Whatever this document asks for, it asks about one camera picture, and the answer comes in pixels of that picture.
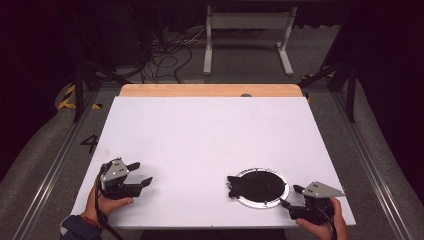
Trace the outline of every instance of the wooden table edge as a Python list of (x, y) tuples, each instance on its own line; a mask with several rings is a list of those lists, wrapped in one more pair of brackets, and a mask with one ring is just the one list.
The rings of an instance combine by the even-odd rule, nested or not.
[(302, 97), (296, 84), (126, 84), (120, 97)]

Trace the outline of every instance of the person's arm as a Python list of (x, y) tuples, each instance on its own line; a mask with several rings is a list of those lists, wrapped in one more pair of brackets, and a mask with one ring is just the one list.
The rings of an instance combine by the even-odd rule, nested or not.
[[(95, 185), (88, 195), (87, 205), (81, 215), (71, 215), (67, 217), (61, 224), (60, 240), (85, 240), (93, 239), (100, 240), (102, 230), (97, 219), (97, 212), (95, 207)], [(100, 195), (98, 199), (99, 209), (107, 217), (110, 214), (123, 206), (134, 202), (132, 198), (122, 198), (112, 200)]]

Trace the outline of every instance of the white tabletop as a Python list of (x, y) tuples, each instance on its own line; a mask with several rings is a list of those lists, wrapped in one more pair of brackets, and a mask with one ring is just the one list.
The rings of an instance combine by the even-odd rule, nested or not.
[[(103, 163), (140, 162), (126, 183), (153, 176), (132, 205), (116, 211), (121, 228), (281, 228), (286, 209), (253, 209), (228, 197), (227, 176), (254, 167), (293, 185), (320, 181), (342, 189), (304, 97), (116, 97), (72, 214), (81, 213)], [(355, 220), (345, 197), (343, 216)]]

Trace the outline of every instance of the black sleeve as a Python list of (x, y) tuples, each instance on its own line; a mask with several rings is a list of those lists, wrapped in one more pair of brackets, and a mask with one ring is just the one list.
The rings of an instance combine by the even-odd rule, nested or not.
[(102, 230), (86, 223), (81, 216), (71, 215), (60, 226), (60, 240), (101, 240)]

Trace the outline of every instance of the human hand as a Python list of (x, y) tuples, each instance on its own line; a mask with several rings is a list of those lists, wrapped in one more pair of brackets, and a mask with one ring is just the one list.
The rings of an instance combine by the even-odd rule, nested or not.
[[(85, 211), (83, 212), (83, 214), (89, 219), (98, 222), (96, 207), (95, 207), (95, 201), (96, 201), (95, 191), (96, 191), (96, 183), (94, 183), (94, 186), (91, 189), (90, 194), (88, 195), (87, 205), (85, 207)], [(98, 195), (99, 195), (99, 199), (98, 199), (99, 209), (107, 217), (109, 217), (114, 210), (134, 202), (134, 199), (130, 197), (121, 198), (118, 200), (105, 198), (103, 195), (101, 195), (100, 191)]]
[[(346, 222), (342, 216), (342, 207), (340, 201), (336, 198), (330, 198), (334, 207), (334, 226), (337, 230), (337, 240), (347, 240), (347, 227)], [(308, 232), (314, 234), (321, 240), (331, 240), (333, 231), (329, 223), (324, 223), (321, 225), (315, 225), (308, 222), (303, 218), (296, 219), (296, 223), (302, 228), (306, 229)]]

